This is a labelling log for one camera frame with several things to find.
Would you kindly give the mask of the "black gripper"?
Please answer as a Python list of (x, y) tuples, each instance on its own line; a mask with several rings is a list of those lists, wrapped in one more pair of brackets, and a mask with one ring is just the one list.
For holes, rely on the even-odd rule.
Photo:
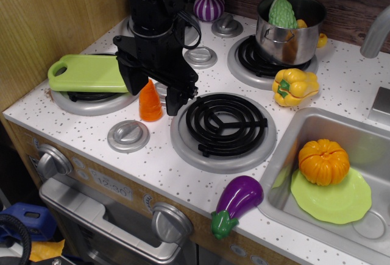
[(119, 71), (132, 95), (137, 95), (154, 79), (167, 86), (166, 111), (176, 116), (180, 108), (198, 94), (198, 75), (185, 61), (183, 48), (173, 35), (158, 38), (113, 38)]

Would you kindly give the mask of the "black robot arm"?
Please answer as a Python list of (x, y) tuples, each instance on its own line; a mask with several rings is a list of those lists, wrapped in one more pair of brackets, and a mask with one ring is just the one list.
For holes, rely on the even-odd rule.
[(200, 31), (186, 12), (188, 0), (129, 0), (132, 37), (116, 36), (116, 59), (128, 91), (138, 94), (149, 79), (167, 87), (166, 111), (175, 116), (197, 94), (198, 75), (185, 61), (185, 25)]

